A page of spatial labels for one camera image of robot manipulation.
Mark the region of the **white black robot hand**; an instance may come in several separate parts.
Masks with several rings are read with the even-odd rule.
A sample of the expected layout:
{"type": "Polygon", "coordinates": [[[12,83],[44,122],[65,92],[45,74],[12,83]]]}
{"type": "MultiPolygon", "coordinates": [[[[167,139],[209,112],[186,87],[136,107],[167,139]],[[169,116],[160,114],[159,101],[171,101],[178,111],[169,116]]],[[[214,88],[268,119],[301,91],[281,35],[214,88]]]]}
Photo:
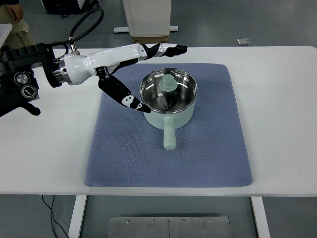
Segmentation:
{"type": "Polygon", "coordinates": [[[92,76],[98,76],[98,86],[119,104],[145,113],[149,106],[141,103],[113,74],[120,68],[153,57],[174,57],[187,52],[187,47],[170,43],[131,44],[89,54],[65,54],[58,59],[54,75],[59,83],[79,85],[92,76]]]}

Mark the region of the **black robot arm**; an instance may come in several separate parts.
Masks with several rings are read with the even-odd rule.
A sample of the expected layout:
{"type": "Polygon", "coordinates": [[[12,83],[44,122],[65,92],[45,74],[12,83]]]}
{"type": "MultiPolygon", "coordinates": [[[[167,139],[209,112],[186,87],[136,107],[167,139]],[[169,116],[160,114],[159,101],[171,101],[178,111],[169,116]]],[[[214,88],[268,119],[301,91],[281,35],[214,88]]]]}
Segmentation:
{"type": "Polygon", "coordinates": [[[0,64],[0,115],[4,116],[17,108],[23,108],[34,116],[39,108],[30,102],[38,97],[39,86],[33,69],[42,67],[51,87],[62,85],[58,80],[58,60],[49,44],[36,44],[3,53],[0,64]]]}

